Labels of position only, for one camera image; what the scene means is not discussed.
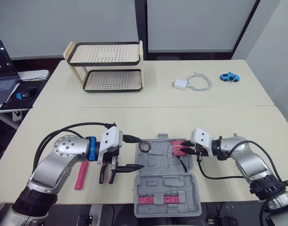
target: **blue toy car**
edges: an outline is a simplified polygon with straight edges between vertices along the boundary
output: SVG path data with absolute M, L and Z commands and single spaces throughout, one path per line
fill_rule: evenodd
M 222 74 L 220 76 L 220 79 L 222 81 L 234 81 L 234 82 L 237 82 L 240 80 L 240 77 L 236 74 L 233 74 L 232 72 L 229 72 L 227 74 Z

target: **mouse pad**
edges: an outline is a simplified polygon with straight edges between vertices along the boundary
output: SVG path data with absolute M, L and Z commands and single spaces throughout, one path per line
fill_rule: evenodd
M 11 109 L 25 109 L 25 108 L 32 108 L 33 103 L 35 102 L 37 96 L 39 96 L 41 90 L 43 89 L 46 81 L 24 81 L 21 82 L 17 89 L 12 93 L 10 98 L 7 102 L 3 103 L 0 107 L 1 110 L 11 110 Z M 29 100 L 21 100 L 17 98 L 17 94 L 21 91 L 29 88 L 35 87 L 36 93 L 35 95 Z

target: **white cable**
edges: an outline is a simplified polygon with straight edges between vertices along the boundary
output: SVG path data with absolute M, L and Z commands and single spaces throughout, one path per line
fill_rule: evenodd
M 197 88 L 197 87 L 193 86 L 190 83 L 190 81 L 189 81 L 193 77 L 202 77 L 202 78 L 204 78 L 207 81 L 207 83 L 208 83 L 208 87 L 206 87 L 206 88 Z M 195 90 L 195 91 L 206 91 L 206 90 L 209 90 L 210 88 L 212 88 L 211 80 L 208 77 L 206 77 L 204 74 L 202 74 L 202 73 L 194 72 L 194 75 L 191 75 L 191 76 L 189 76 L 187 78 L 187 82 L 188 82 L 187 87 L 190 87 L 192 90 Z

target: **white charger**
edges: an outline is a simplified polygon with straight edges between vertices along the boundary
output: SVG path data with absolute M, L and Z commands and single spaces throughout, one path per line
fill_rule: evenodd
M 198 87 L 195 87 L 193 86 L 189 80 L 193 77 L 201 77 L 203 79 L 205 79 L 208 83 L 208 87 L 206 88 L 198 88 Z M 195 90 L 195 91 L 206 91 L 206 90 L 209 90 L 210 88 L 212 88 L 212 82 L 211 80 L 209 80 L 208 77 L 206 77 L 204 74 L 202 73 L 196 73 L 194 72 L 194 75 L 191 75 L 187 78 L 187 80 L 182 80 L 182 79 L 176 79 L 175 82 L 172 82 L 172 85 L 174 88 L 176 89 L 180 89 L 180 90 L 185 90 L 187 87 L 189 87 L 190 89 L 192 90 Z
M 173 87 L 181 90 L 185 90 L 187 88 L 188 81 L 177 79 L 175 82 L 172 82 Z

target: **laptop screen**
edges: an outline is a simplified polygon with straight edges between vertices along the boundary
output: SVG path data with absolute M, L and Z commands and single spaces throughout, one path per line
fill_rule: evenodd
M 6 48 L 0 41 L 0 78 L 3 77 L 19 77 L 16 68 L 14 67 Z

